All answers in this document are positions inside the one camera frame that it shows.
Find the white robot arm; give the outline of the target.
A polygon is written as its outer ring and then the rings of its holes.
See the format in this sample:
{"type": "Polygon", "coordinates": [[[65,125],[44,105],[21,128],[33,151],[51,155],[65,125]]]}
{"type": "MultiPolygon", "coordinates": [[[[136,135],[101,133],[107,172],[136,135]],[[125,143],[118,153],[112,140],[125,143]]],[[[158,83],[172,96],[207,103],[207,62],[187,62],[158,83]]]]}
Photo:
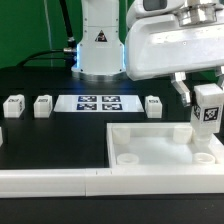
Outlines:
{"type": "Polygon", "coordinates": [[[73,75],[111,80],[169,76],[182,102],[191,104],[183,81],[214,69],[224,89],[224,4],[220,0],[134,0],[126,16],[129,32],[119,39],[119,0],[81,0],[83,37],[73,75]]]}

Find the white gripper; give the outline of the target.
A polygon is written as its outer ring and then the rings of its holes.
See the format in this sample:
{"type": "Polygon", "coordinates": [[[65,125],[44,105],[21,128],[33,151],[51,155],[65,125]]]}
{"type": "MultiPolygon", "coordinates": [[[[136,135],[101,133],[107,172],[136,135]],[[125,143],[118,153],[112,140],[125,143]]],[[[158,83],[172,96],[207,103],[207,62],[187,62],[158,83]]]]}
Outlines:
{"type": "Polygon", "coordinates": [[[224,89],[224,4],[220,0],[134,0],[125,41],[133,80],[171,75],[184,107],[191,105],[185,72],[216,68],[224,89]]]}

